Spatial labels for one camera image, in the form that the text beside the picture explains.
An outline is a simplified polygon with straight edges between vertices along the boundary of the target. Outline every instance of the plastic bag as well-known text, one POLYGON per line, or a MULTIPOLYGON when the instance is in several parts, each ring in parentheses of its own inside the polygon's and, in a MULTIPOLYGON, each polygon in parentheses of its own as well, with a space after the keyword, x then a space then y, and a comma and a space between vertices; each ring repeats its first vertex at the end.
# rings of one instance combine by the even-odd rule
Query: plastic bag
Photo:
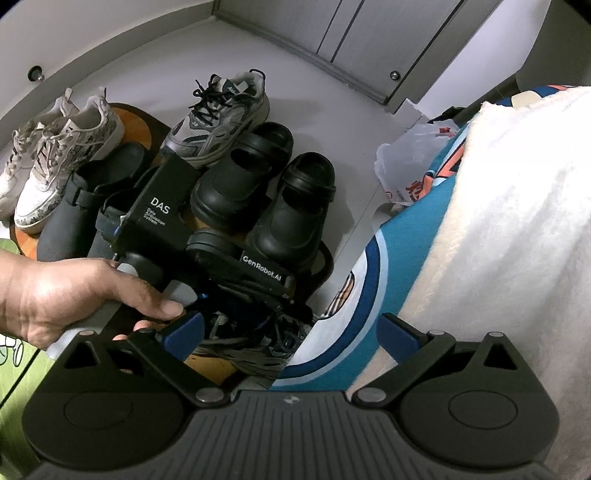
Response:
POLYGON ((392 144, 378 147, 374 171, 392 203, 411 205, 423 189, 423 175, 457 133, 452 120, 417 124, 392 144))

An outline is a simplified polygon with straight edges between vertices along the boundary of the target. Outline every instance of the textured black plastic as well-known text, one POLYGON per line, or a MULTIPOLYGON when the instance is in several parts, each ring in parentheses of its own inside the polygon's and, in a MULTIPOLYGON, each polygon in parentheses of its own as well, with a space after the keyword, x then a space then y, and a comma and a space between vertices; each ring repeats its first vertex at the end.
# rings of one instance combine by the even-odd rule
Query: textured black plastic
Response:
POLYGON ((141 465, 73 472, 47 463, 29 480, 554 480, 539 464, 469 472, 410 446, 383 410, 340 392, 249 392, 198 411, 181 438, 141 465))

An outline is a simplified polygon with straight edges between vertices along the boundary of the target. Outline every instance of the shoe toe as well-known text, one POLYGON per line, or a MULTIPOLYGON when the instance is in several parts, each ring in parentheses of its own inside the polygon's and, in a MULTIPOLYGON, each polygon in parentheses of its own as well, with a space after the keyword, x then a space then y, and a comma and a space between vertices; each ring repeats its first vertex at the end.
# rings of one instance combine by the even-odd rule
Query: shoe toe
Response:
POLYGON ((42 191, 28 181, 18 199, 14 213, 17 225, 30 225, 42 220, 60 203, 60 196, 55 190, 42 191))

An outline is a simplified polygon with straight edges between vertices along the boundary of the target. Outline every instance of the white floor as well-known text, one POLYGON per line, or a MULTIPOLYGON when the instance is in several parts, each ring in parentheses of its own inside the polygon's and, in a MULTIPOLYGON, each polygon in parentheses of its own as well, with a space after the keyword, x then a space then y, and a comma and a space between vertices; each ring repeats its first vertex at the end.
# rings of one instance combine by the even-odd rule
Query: white floor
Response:
POLYGON ((231 77, 251 68, 267 75, 269 120, 291 129, 294 156, 317 151, 335 166, 337 193, 324 241, 336 268, 313 302, 321 309, 373 235, 375 209, 387 201, 373 166, 378 146, 401 134, 392 115, 306 61, 221 21, 192 25, 129 52, 75 85, 73 100, 82 107, 104 85, 109 101, 134 105, 172 126, 196 101, 194 79, 206 85, 212 73, 231 77))

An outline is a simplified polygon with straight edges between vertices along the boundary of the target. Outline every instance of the screw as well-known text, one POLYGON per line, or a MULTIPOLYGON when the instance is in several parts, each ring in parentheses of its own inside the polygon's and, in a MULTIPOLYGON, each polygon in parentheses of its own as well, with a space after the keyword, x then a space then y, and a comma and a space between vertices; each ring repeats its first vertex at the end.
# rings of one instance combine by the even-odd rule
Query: screw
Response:
POLYGON ((379 403, 386 400, 386 392, 380 388, 365 387, 357 390, 357 398, 364 403, 379 403))
POLYGON ((206 387, 195 393, 195 398, 202 403, 216 403, 222 401, 225 395, 218 387, 206 387))

